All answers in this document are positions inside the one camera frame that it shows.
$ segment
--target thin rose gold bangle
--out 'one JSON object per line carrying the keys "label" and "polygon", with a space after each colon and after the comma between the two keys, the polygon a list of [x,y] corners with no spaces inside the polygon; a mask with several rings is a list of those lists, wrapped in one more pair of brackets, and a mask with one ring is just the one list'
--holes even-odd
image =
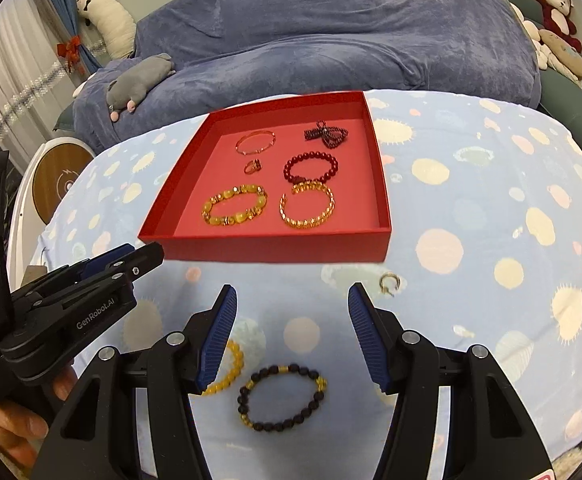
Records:
{"label": "thin rose gold bangle", "polygon": [[[257,150],[253,150],[252,152],[241,152],[240,151],[240,145],[242,142],[244,142],[247,139],[250,139],[251,137],[255,137],[258,135],[270,135],[271,142],[268,143],[263,148],[258,148]],[[256,155],[258,153],[262,153],[264,150],[269,149],[275,143],[276,143],[276,134],[274,134],[272,131],[270,131],[270,130],[256,130],[254,132],[251,132],[250,134],[246,134],[244,137],[242,137],[240,140],[238,140],[238,142],[235,143],[235,151],[241,155]]]}

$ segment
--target red tray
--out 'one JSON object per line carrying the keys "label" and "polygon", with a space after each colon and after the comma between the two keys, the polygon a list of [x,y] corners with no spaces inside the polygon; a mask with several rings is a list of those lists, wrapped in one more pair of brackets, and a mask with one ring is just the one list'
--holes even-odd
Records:
{"label": "red tray", "polygon": [[[334,150],[321,139],[305,140],[304,131],[324,120],[348,130]],[[272,130],[276,143],[259,155],[241,155],[236,142],[254,130]],[[269,142],[257,136],[240,147],[251,150]],[[319,215],[328,204],[320,192],[290,195],[282,175],[286,161],[303,152],[327,152],[339,163],[328,181],[335,197],[333,215],[312,229],[295,229],[280,218],[279,200],[287,194],[286,213],[303,219]],[[251,159],[262,169],[244,173]],[[305,160],[293,174],[317,178],[329,169],[324,160]],[[268,195],[263,213],[232,226],[211,226],[202,218],[209,197],[240,184],[257,184]],[[213,206],[214,216],[252,207],[254,194],[241,194]],[[175,164],[149,211],[139,238],[159,242],[166,258],[215,262],[382,262],[391,237],[391,215],[380,152],[362,92],[334,92],[276,99],[211,113]]]}

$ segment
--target jewelry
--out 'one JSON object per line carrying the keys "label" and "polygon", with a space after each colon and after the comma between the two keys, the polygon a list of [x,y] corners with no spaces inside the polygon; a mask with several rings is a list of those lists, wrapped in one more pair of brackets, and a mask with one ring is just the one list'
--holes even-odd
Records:
{"label": "jewelry", "polygon": [[[247,139],[250,139],[251,137],[255,137],[255,136],[258,136],[258,135],[270,135],[271,136],[271,142],[268,143],[266,146],[263,146],[262,148],[259,148],[257,150],[253,150],[251,152],[241,152],[240,151],[240,145],[241,145],[242,142],[244,142]],[[270,130],[256,130],[254,132],[251,132],[250,134],[246,134],[240,140],[238,140],[238,142],[235,144],[235,151],[238,152],[238,153],[240,153],[240,154],[242,154],[242,155],[255,155],[257,153],[262,153],[264,150],[269,149],[275,143],[276,143],[276,134],[274,134]]]}
{"label": "jewelry", "polygon": [[338,147],[346,140],[348,130],[339,128],[338,126],[327,126],[324,121],[318,121],[317,128],[304,131],[305,140],[313,140],[322,138],[322,142],[327,148],[333,149]]}
{"label": "jewelry", "polygon": [[311,180],[310,182],[301,182],[295,184],[291,188],[291,193],[297,195],[298,193],[305,192],[307,190],[317,190],[323,191],[328,195],[328,207],[325,209],[324,213],[321,213],[314,218],[309,218],[308,220],[292,220],[284,212],[284,206],[286,205],[286,194],[282,195],[280,199],[280,216],[282,220],[286,222],[290,227],[296,227],[298,229],[308,229],[311,227],[317,227],[327,221],[328,217],[333,214],[333,208],[335,207],[335,199],[333,198],[333,192],[326,186],[316,180]]}
{"label": "jewelry", "polygon": [[250,160],[246,166],[244,166],[244,173],[250,175],[262,169],[262,164],[258,158]]}
{"label": "jewelry", "polygon": [[242,373],[242,368],[244,368],[244,354],[240,350],[240,345],[232,339],[229,339],[226,343],[226,348],[233,354],[233,366],[221,381],[215,381],[209,384],[202,392],[203,396],[213,395],[228,388],[236,377]]}
{"label": "jewelry", "polygon": [[[308,403],[308,406],[304,408],[297,415],[291,418],[286,418],[282,422],[251,422],[248,418],[248,396],[251,390],[258,384],[262,379],[270,377],[277,374],[299,374],[303,377],[308,377],[309,379],[315,381],[317,384],[317,391],[313,394],[313,400]],[[240,388],[240,396],[238,397],[238,413],[242,422],[249,428],[255,431],[266,431],[270,432],[273,430],[284,431],[292,428],[296,424],[302,424],[306,418],[311,416],[315,410],[320,406],[320,402],[324,400],[324,391],[327,388],[327,380],[320,375],[317,370],[309,370],[306,366],[300,366],[296,363],[292,363],[288,366],[278,366],[272,365],[268,368],[262,368],[259,372],[255,372],[251,375],[250,381],[246,383],[245,386]]]}
{"label": "jewelry", "polygon": [[[228,200],[229,198],[241,193],[257,194],[258,199],[251,209],[238,211],[235,215],[231,216],[211,216],[211,209],[213,209],[215,204],[222,200]],[[262,214],[262,210],[266,205],[266,197],[266,191],[264,191],[263,187],[257,186],[256,184],[242,184],[240,187],[234,187],[233,189],[227,189],[222,193],[218,193],[217,195],[210,197],[208,201],[204,202],[204,205],[202,206],[202,218],[210,225],[241,224],[245,220],[253,220],[256,216]]]}
{"label": "jewelry", "polygon": [[333,155],[329,155],[328,153],[322,152],[306,152],[302,153],[301,155],[296,155],[291,160],[288,160],[286,162],[286,165],[284,166],[284,178],[288,180],[291,184],[299,184],[301,182],[308,181],[309,180],[308,178],[291,174],[291,168],[296,163],[301,162],[303,160],[307,160],[308,158],[321,158],[323,160],[326,160],[327,162],[330,162],[331,169],[328,170],[321,177],[315,179],[321,182],[322,184],[324,184],[328,179],[334,177],[335,174],[338,172],[338,162]]}
{"label": "jewelry", "polygon": [[400,277],[392,272],[385,272],[380,278],[380,290],[382,291],[382,294],[391,294],[394,296],[394,294],[389,290],[389,287],[384,284],[386,278],[392,278],[395,280],[395,292],[397,292],[400,289]]}

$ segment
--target silver bolt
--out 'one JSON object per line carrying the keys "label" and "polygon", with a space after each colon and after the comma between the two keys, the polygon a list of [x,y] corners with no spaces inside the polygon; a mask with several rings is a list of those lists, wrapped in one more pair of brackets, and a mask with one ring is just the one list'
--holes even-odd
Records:
{"label": "silver bolt", "polygon": [[112,346],[105,346],[98,352],[98,357],[103,361],[108,361],[111,357],[116,354],[116,349]]}
{"label": "silver bolt", "polygon": [[473,352],[473,355],[475,355],[475,357],[478,359],[484,359],[488,355],[487,348],[482,345],[475,345],[473,348],[471,348],[471,352]]}
{"label": "silver bolt", "polygon": [[184,334],[181,332],[171,332],[167,335],[167,343],[171,346],[178,346],[184,342]]}
{"label": "silver bolt", "polygon": [[415,345],[420,342],[420,334],[413,332],[413,330],[407,330],[402,334],[402,341],[410,345]]}

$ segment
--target light blue tablecloth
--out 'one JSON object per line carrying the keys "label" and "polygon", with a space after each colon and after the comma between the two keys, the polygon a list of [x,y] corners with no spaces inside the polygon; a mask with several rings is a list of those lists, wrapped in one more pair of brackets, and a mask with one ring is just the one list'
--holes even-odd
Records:
{"label": "light blue tablecloth", "polygon": [[[202,446],[218,480],[370,479],[394,405],[370,381],[346,309],[362,281],[376,306],[434,344],[495,353],[552,458],[582,439],[582,153],[561,124],[503,102],[438,92],[366,93],[389,191],[393,234],[386,261],[343,265],[165,262],[136,282],[138,306],[76,360],[145,348],[209,308],[221,286],[238,292],[232,337],[244,374],[229,389],[192,399]],[[127,140],[79,177],[40,238],[51,269],[136,238],[171,167],[204,117]],[[386,270],[402,277],[380,293]],[[247,430],[239,387],[262,365],[301,362],[328,379],[327,400],[282,434]],[[230,363],[224,363],[223,370]],[[285,377],[258,388],[252,416],[279,420],[311,387]],[[440,401],[431,478],[446,449]],[[146,422],[146,397],[140,418]],[[146,424],[145,469],[152,471]]]}

